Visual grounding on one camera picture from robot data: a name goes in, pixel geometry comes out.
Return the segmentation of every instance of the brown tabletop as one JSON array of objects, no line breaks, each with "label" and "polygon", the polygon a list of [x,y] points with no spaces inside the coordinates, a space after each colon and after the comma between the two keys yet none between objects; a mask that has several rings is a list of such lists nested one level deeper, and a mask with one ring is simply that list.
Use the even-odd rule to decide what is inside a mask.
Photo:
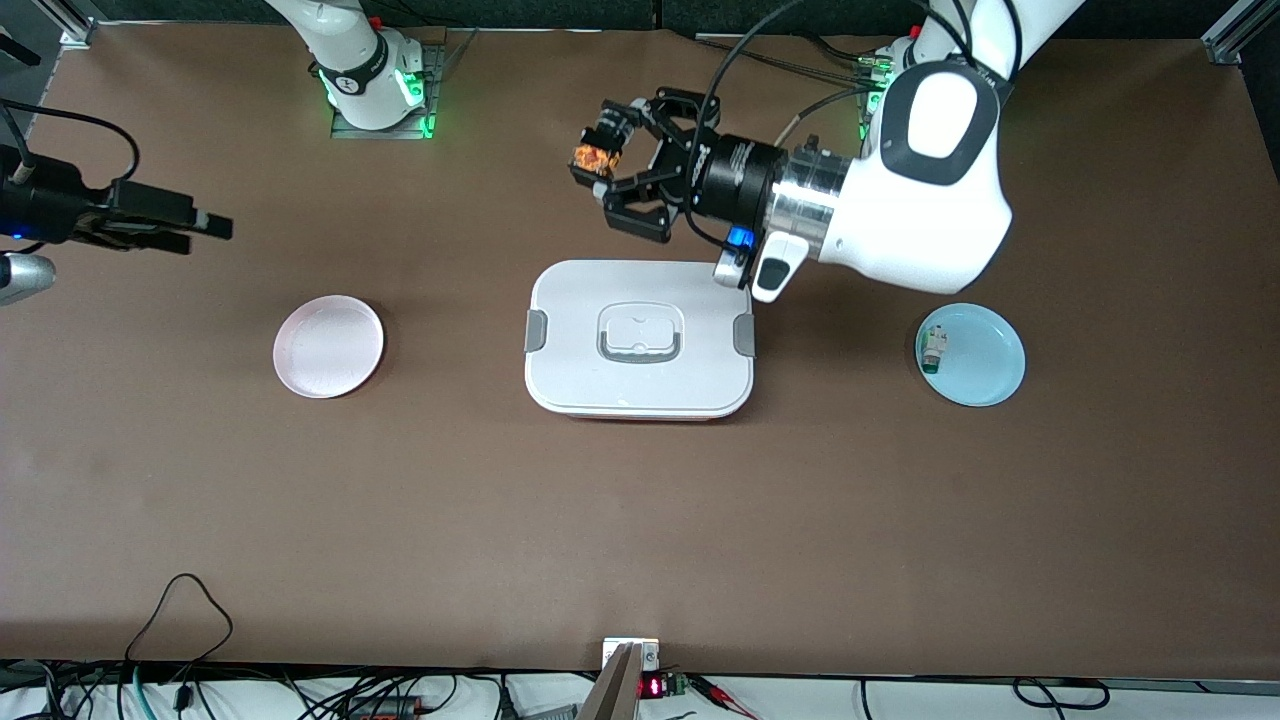
[{"label": "brown tabletop", "polygon": [[[288,28],[105,27],[67,53],[47,104],[125,126],[137,179],[236,238],[50,247],[54,290],[0,311],[0,655],[119,656],[191,570],[236,618],[225,660],[571,669],[643,633],[708,671],[1280,679],[1280,188],[1239,72],[1196,41],[1050,44],[1006,108],[1014,227],[972,290],[806,265],[756,309],[732,418],[547,413],[521,373],[543,269],[713,259],[609,231],[564,169],[577,133],[719,58],[484,33],[435,140],[357,142],[328,138]],[[722,128],[772,138],[829,91],[741,60]],[[852,152],[852,105],[806,131]],[[127,161],[56,119],[32,145],[91,183]],[[271,342],[329,293],[372,304],[389,348],[356,393],[303,400]],[[1021,334],[1004,405],[910,368],[951,300]],[[142,655],[216,635],[184,588]]]}]

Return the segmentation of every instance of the teal cable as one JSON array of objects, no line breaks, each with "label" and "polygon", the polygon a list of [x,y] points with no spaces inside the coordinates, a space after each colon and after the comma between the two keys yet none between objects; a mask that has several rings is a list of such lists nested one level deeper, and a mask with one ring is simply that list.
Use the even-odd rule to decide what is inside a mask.
[{"label": "teal cable", "polygon": [[156,720],[156,714],[151,710],[147,696],[142,694],[142,680],[138,679],[137,666],[133,667],[133,694],[138,696],[138,705],[142,706],[142,714],[147,716],[147,720]]}]

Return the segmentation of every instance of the round plate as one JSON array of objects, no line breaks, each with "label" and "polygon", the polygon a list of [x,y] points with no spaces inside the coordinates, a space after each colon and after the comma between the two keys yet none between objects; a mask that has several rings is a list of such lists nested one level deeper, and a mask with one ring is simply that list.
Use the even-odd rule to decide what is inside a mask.
[{"label": "round plate", "polygon": [[[938,372],[920,370],[922,351],[929,328],[942,325],[947,348]],[[987,407],[1009,400],[1027,374],[1027,352],[1009,320],[997,313],[956,302],[938,307],[915,333],[915,369],[938,395],[970,407]]]},{"label": "round plate", "polygon": [[298,307],[275,336],[275,374],[302,397],[338,397],[374,374],[383,356],[383,323],[346,295]]}]

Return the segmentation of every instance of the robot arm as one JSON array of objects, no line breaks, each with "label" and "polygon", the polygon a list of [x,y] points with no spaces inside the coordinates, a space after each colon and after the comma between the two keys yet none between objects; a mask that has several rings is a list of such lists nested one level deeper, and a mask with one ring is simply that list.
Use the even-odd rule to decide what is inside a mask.
[{"label": "robot arm", "polygon": [[425,101],[408,78],[422,72],[422,45],[375,29],[360,0],[266,0],[298,31],[316,59],[329,101],[352,126],[385,129]]},{"label": "robot arm", "polygon": [[[1020,53],[1005,0],[961,0],[973,33],[963,40],[972,46],[973,64],[965,58],[968,47],[959,47],[934,19],[918,38],[900,38],[877,54],[887,60],[886,88],[869,118],[860,158],[819,150],[817,138],[787,152],[704,129],[703,161],[682,168],[667,159],[663,145],[689,138],[658,136],[654,163],[671,167],[652,167],[650,173],[691,173],[676,181],[659,173],[657,182],[641,182],[648,199],[666,201],[666,218],[654,215],[664,220],[658,236],[652,227],[648,234],[635,232],[620,218],[634,195],[618,188],[634,186],[636,178],[612,177],[616,155],[630,138],[630,132],[613,132],[627,124],[608,117],[618,114],[617,105],[605,104],[596,128],[584,132],[571,169],[593,188],[616,229],[666,242],[676,217],[690,206],[694,214],[735,225],[730,237],[737,241],[722,247],[716,279],[750,282],[763,302],[777,299],[806,259],[925,292],[959,292],[987,266],[1012,219],[996,158],[1000,110],[1011,90],[1007,78],[1084,0],[1009,1],[1021,29]],[[961,28],[956,5],[931,4],[933,13]],[[648,127],[664,114],[657,97],[631,108],[632,127]],[[718,113],[704,119],[704,127],[716,120]],[[599,158],[612,160],[593,164]],[[691,204],[682,202],[685,187],[692,188]]]}]

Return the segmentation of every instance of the white container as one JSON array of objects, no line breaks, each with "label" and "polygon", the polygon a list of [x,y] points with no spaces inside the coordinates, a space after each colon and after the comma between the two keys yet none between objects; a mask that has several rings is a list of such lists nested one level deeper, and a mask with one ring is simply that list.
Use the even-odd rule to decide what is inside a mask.
[{"label": "white container", "polygon": [[525,386],[566,415],[709,420],[746,402],[755,374],[748,290],[710,263],[566,260],[534,283]]}]

